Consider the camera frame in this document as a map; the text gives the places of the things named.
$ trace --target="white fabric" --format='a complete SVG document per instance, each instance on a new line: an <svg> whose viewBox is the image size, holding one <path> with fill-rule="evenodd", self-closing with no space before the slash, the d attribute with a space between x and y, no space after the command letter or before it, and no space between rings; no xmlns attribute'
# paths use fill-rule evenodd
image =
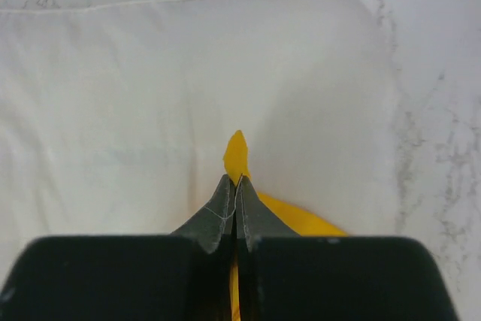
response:
<svg viewBox="0 0 481 321"><path fill-rule="evenodd" d="M259 191L393 233L393 81L358 0L0 13L0 280L45 234L170 232L242 129Z"/></svg>

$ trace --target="white marble table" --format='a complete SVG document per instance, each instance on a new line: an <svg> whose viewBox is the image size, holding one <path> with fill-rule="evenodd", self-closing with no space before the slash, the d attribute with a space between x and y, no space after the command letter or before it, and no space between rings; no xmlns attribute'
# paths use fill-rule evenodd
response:
<svg viewBox="0 0 481 321"><path fill-rule="evenodd" d="M127 0L0 0L0 8L89 7ZM398 232L433 253L463 320L481 304L481 0L362 0L392 50Z"/></svg>

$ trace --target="metal object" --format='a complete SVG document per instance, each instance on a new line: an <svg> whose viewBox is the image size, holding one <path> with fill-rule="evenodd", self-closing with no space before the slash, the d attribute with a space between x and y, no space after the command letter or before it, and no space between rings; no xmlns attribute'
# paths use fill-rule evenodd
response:
<svg viewBox="0 0 481 321"><path fill-rule="evenodd" d="M0 294L2 321L456 320L428 251L405 238L302 238L247 177L222 177L171 235L48 237L30 244Z"/></svg>

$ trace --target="yellow fabric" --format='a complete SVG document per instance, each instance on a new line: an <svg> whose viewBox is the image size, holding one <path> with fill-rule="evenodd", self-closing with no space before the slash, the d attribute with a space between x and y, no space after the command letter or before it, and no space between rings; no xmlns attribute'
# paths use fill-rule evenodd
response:
<svg viewBox="0 0 481 321"><path fill-rule="evenodd" d="M224 168L232 182L237 186L241 175L250 173L247 164L248 149L242 131L236 131L231 137L224 154ZM292 230L302 236L345 236L346 232L323 220L315 214L309 213L299 207L287 204L269 195L258 193L259 199L277 217L279 217ZM231 318L233 321L241 320L239 308L239 273L237 269L237 256L234 258L230 274L231 291Z"/></svg>

